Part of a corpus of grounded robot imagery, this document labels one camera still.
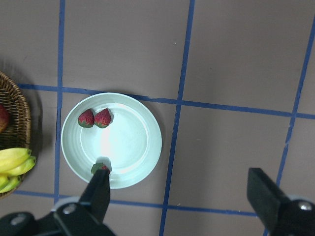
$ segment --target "yellow banana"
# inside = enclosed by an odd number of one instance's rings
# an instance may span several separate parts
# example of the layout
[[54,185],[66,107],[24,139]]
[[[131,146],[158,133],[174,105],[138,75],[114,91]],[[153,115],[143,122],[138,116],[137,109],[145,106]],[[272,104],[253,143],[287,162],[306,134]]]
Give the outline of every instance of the yellow banana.
[[31,155],[31,150],[22,147],[0,150],[0,173],[21,165]]
[[20,182],[21,182],[20,176],[10,177],[8,184],[3,189],[0,190],[0,193],[5,193],[5,192],[12,190],[16,186],[18,186],[20,184]]
[[7,175],[0,175],[0,190],[2,190],[9,183]]
[[19,175],[25,174],[27,171],[29,171],[31,168],[33,168],[35,163],[36,163],[36,157],[30,156],[21,165],[13,168],[11,170],[2,172],[2,174],[6,174],[9,177],[11,177],[11,176],[19,176]]

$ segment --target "screw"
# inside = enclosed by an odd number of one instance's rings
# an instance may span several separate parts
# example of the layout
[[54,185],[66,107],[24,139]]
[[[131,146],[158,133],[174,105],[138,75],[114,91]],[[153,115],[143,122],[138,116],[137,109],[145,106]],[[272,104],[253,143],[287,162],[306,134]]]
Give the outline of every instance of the screw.
[[11,220],[11,225],[18,225],[22,223],[26,218],[25,214],[19,213],[16,217]]
[[75,211],[75,209],[77,208],[77,205],[74,204],[74,203],[70,203],[68,206],[66,206],[64,209],[63,209],[63,213],[64,214],[71,214]]
[[312,205],[305,201],[299,202],[299,207],[301,210],[312,210]]

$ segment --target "plate rim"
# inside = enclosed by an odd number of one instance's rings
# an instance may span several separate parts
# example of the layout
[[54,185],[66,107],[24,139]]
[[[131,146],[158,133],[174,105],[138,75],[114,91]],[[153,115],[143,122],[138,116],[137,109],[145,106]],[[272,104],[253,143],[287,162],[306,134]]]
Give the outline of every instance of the plate rim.
[[114,96],[122,96],[122,97],[125,97],[129,100],[132,100],[133,102],[136,102],[137,104],[139,104],[142,108],[144,108],[144,110],[153,118],[153,121],[155,123],[155,126],[157,127],[157,131],[158,131],[158,154],[157,154],[157,158],[154,159],[154,165],[152,168],[150,168],[150,170],[148,171],[147,174],[143,175],[139,180],[137,180],[136,182],[132,183],[132,184],[119,184],[118,186],[113,186],[112,184],[110,184],[110,188],[111,189],[121,189],[121,188],[126,188],[126,187],[130,187],[130,186],[133,186],[139,182],[141,182],[143,179],[145,179],[152,171],[153,169],[156,167],[159,159],[160,159],[160,155],[161,155],[161,150],[162,150],[162,135],[161,135],[161,130],[160,130],[160,126],[159,126],[159,123],[157,121],[157,119],[155,118],[155,116],[152,114],[152,112],[143,104],[141,103],[140,101],[138,101],[137,99],[131,97],[131,96],[128,96],[126,94],[123,94],[123,93],[116,93],[116,92],[101,92],[101,93],[97,93],[97,94],[94,94],[94,95],[91,95],[91,96],[88,96],[87,98],[81,100],[80,102],[78,102],[71,110],[70,112],[67,114],[64,122],[63,122],[63,126],[62,126],[62,131],[61,131],[61,146],[62,146],[62,152],[63,152],[63,156],[64,156],[64,159],[66,160],[68,166],[71,168],[71,170],[80,178],[82,179],[83,181],[85,182],[89,182],[87,181],[85,178],[83,178],[82,176],[80,176],[80,174],[72,167],[72,165],[70,164],[70,162],[68,161],[67,157],[66,157],[66,154],[65,154],[65,150],[64,150],[64,143],[63,143],[63,133],[64,133],[64,129],[65,129],[65,126],[71,116],[71,114],[74,112],[75,109],[77,109],[77,107],[79,107],[82,103],[86,102],[87,100],[90,100],[90,99],[93,99],[94,97],[98,97],[98,96],[103,96],[103,95],[114,95]]

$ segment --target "floor tile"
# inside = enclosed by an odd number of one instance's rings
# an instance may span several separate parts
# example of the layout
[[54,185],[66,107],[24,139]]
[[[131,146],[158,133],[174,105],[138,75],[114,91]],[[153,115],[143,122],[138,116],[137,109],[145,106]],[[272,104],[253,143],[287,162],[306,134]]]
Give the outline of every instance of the floor tile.
[[31,150],[37,163],[19,190],[54,193],[57,94],[23,90],[32,115]]
[[158,236],[161,209],[110,204],[104,223],[116,235]]
[[169,203],[251,211],[248,168],[276,179],[289,118],[182,107]]
[[301,92],[298,112],[315,114],[315,50],[312,50]]
[[281,189],[315,202],[315,120],[296,119],[283,170]]
[[263,231],[256,217],[168,210],[164,236],[262,236]]
[[176,98],[188,7],[188,0],[67,1],[63,85]]
[[184,100],[291,112],[314,11],[311,0],[196,1]]
[[0,68],[19,83],[57,85],[59,1],[0,3]]
[[1,199],[0,217],[19,211],[28,211],[35,219],[47,215],[54,206],[54,199],[19,194],[10,194]]
[[[64,93],[62,124],[70,110],[81,100],[88,97],[83,94]],[[162,133],[162,152],[153,171],[141,182],[124,189],[113,189],[112,200],[147,202],[162,204],[167,175],[170,143],[173,132],[175,105],[141,101],[156,117]],[[63,154],[60,159],[60,194],[81,195],[87,184],[67,165]]]

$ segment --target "white plate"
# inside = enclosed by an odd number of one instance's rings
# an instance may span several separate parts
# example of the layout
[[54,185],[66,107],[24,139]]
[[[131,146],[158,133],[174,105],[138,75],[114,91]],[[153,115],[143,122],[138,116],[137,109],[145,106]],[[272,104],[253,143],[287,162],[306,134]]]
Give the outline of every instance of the white plate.
[[[87,109],[108,108],[112,121],[104,129],[83,128],[78,117]],[[139,101],[119,93],[100,93],[78,103],[63,124],[61,145],[69,167],[86,182],[102,158],[111,165],[110,188],[125,188],[143,180],[158,162],[162,137],[152,113]]]

